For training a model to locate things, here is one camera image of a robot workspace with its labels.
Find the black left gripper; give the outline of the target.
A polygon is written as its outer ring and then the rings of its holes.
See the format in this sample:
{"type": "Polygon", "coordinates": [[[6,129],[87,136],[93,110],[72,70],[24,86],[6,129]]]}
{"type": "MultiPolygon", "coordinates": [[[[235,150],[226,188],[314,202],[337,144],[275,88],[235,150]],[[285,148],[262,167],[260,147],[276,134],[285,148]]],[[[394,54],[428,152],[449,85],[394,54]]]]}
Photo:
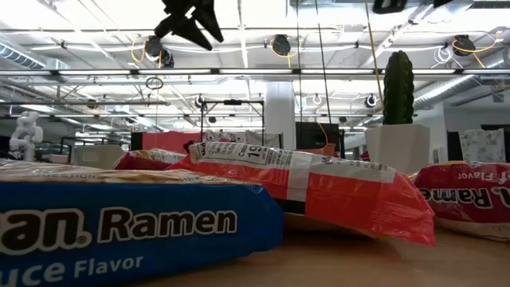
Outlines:
{"type": "Polygon", "coordinates": [[[195,8],[194,18],[214,39],[219,42],[224,41],[214,12],[213,0],[162,0],[162,2],[165,6],[163,11],[170,16],[163,19],[154,28],[156,37],[164,38],[170,33],[211,51],[212,45],[197,27],[195,21],[184,16],[189,9],[195,8]]]}

